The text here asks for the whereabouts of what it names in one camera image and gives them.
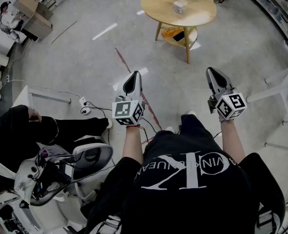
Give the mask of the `grey backpack with gear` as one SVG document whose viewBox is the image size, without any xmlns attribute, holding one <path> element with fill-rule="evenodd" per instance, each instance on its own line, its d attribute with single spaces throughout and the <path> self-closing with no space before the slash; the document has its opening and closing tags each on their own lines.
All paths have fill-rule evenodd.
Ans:
<svg viewBox="0 0 288 234">
<path fill-rule="evenodd" d="M 27 204 L 42 206 L 70 185 L 66 163 L 75 156 L 59 145 L 42 147 L 34 158 L 24 160 L 15 177 L 14 190 Z"/>
</svg>

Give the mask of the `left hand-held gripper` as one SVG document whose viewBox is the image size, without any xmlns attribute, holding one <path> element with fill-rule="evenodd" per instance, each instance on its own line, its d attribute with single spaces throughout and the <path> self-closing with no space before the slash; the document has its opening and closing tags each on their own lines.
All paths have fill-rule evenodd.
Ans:
<svg viewBox="0 0 288 234">
<path fill-rule="evenodd" d="M 127 75 L 118 85 L 112 103 L 112 118 L 122 126 L 137 126 L 144 113 L 142 76 L 139 71 Z"/>
</svg>

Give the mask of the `white power strip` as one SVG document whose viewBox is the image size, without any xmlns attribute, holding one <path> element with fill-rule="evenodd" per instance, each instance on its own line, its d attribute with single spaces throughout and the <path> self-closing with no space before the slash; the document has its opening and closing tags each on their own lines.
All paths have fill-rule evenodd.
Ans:
<svg viewBox="0 0 288 234">
<path fill-rule="evenodd" d="M 91 109 L 90 109 L 90 105 L 87 102 L 87 100 L 85 99 L 85 97 L 81 97 L 79 99 L 79 103 L 81 106 L 81 114 L 83 114 L 85 116 L 89 115 L 91 113 Z"/>
</svg>

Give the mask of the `white desk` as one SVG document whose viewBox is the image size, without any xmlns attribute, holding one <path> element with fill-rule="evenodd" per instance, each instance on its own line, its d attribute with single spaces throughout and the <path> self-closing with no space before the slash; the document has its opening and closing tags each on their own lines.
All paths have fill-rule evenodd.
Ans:
<svg viewBox="0 0 288 234">
<path fill-rule="evenodd" d="M 20 92 L 17 99 L 13 103 L 12 107 L 16 107 L 18 105 L 25 105 L 25 106 L 33 108 L 34 107 L 33 97 L 43 98 L 43 99 L 57 101 L 57 102 L 63 102 L 67 104 L 71 103 L 70 98 L 52 94 L 49 92 L 39 91 L 39 90 L 30 88 L 28 85 L 25 85 L 25 87 L 23 88 L 23 90 Z"/>
</svg>

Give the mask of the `person's right forearm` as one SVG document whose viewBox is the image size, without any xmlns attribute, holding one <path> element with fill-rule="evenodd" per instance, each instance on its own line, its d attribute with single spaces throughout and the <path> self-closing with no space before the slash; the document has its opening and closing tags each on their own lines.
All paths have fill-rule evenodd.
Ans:
<svg viewBox="0 0 288 234">
<path fill-rule="evenodd" d="M 239 164 L 245 158 L 245 152 L 239 139 L 233 120 L 221 122 L 223 151 Z"/>
</svg>

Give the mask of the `person's left forearm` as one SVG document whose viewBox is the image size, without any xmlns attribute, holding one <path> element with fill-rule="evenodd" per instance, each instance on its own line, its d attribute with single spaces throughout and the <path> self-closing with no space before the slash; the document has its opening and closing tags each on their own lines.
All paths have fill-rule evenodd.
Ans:
<svg viewBox="0 0 288 234">
<path fill-rule="evenodd" d="M 122 159 L 136 161 L 142 165 L 144 162 L 144 156 L 142 151 L 140 126 L 127 126 L 123 147 Z"/>
</svg>

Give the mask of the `person's black printed t-shirt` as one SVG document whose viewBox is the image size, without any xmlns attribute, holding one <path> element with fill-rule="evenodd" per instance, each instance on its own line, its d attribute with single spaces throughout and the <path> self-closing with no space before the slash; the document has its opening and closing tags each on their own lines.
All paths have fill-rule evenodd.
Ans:
<svg viewBox="0 0 288 234">
<path fill-rule="evenodd" d="M 110 215 L 121 234 L 276 234 L 285 200 L 257 153 L 237 164 L 214 140 L 162 136 L 108 174 L 85 234 Z"/>
</svg>

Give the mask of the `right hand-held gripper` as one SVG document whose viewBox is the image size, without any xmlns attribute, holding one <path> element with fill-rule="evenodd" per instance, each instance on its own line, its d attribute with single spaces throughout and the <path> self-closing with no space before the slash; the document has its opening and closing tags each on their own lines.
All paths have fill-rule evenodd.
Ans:
<svg viewBox="0 0 288 234">
<path fill-rule="evenodd" d="M 208 67 L 206 78 L 213 93 L 207 101 L 210 113 L 217 112 L 219 121 L 228 121 L 239 117 L 247 108 L 247 104 L 242 93 L 233 88 L 229 77 L 219 69 Z"/>
</svg>

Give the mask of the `thin long stick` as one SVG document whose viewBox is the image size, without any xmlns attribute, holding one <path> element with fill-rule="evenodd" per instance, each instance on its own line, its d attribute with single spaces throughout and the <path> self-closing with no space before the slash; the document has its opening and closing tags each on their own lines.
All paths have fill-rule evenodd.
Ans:
<svg viewBox="0 0 288 234">
<path fill-rule="evenodd" d="M 56 36 L 53 41 L 50 43 L 52 45 L 61 35 L 63 35 L 68 29 L 70 29 L 73 25 L 75 25 L 78 21 L 73 22 L 71 25 L 69 25 L 67 28 L 65 28 L 58 36 Z"/>
</svg>

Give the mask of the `small white cube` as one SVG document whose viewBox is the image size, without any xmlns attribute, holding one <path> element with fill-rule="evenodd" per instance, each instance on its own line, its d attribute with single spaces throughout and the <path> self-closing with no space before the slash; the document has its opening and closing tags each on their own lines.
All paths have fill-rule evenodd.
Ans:
<svg viewBox="0 0 288 234">
<path fill-rule="evenodd" d="M 178 14 L 182 14 L 184 10 L 184 4 L 179 1 L 173 2 L 173 10 Z"/>
</svg>

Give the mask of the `white mesh office chair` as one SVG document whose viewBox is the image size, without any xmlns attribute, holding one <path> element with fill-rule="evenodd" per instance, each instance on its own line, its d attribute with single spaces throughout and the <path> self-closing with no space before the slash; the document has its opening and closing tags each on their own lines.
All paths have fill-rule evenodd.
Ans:
<svg viewBox="0 0 288 234">
<path fill-rule="evenodd" d="M 112 155 L 110 145 L 92 143 L 76 147 L 72 156 L 58 162 L 69 182 L 54 199 L 66 219 L 79 225 L 86 224 L 92 202 L 103 184 L 93 176 L 105 170 Z"/>
</svg>

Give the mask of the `orange snack packet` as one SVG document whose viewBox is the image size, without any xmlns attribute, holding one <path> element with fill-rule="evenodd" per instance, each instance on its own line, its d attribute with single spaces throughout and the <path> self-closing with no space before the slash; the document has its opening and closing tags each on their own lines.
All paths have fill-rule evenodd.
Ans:
<svg viewBox="0 0 288 234">
<path fill-rule="evenodd" d="M 166 28 L 162 31 L 162 37 L 164 39 L 172 39 L 174 36 L 180 34 L 182 31 L 182 27 Z"/>
</svg>

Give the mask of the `round wooden table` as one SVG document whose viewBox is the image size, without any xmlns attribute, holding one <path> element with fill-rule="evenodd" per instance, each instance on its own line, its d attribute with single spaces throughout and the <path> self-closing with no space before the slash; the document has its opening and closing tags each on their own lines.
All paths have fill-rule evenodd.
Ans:
<svg viewBox="0 0 288 234">
<path fill-rule="evenodd" d="M 184 4 L 182 14 L 173 10 L 175 1 Z M 197 27 L 211 22 L 217 14 L 213 0 L 141 0 L 141 7 L 147 16 L 158 22 L 155 40 L 166 28 L 183 28 L 184 40 L 177 43 L 173 39 L 163 39 L 169 44 L 184 47 L 187 63 L 190 63 L 190 50 L 198 37 Z"/>
</svg>

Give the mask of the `black phone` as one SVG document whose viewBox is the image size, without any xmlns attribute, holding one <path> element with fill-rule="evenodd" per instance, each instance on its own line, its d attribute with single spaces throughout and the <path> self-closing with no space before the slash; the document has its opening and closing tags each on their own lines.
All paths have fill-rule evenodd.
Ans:
<svg viewBox="0 0 288 234">
<path fill-rule="evenodd" d="M 184 40 L 185 39 L 185 33 L 184 33 L 184 31 L 181 31 L 181 32 L 179 32 L 179 33 L 177 33 L 176 35 L 174 35 L 173 37 L 172 37 L 172 39 L 175 41 L 175 42 L 180 42 L 180 41 L 182 41 L 182 40 Z"/>
</svg>

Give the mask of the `person's black trousers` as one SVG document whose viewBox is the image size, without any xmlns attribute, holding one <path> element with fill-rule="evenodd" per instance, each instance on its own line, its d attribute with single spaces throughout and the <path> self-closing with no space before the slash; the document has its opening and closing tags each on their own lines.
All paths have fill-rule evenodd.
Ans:
<svg viewBox="0 0 288 234">
<path fill-rule="evenodd" d="M 162 130 L 155 135 L 155 139 L 167 136 L 171 138 L 191 139 L 196 142 L 214 140 L 212 134 L 204 127 L 195 115 L 182 115 L 181 123 L 181 131 L 179 134 L 175 134 L 168 130 Z"/>
</svg>

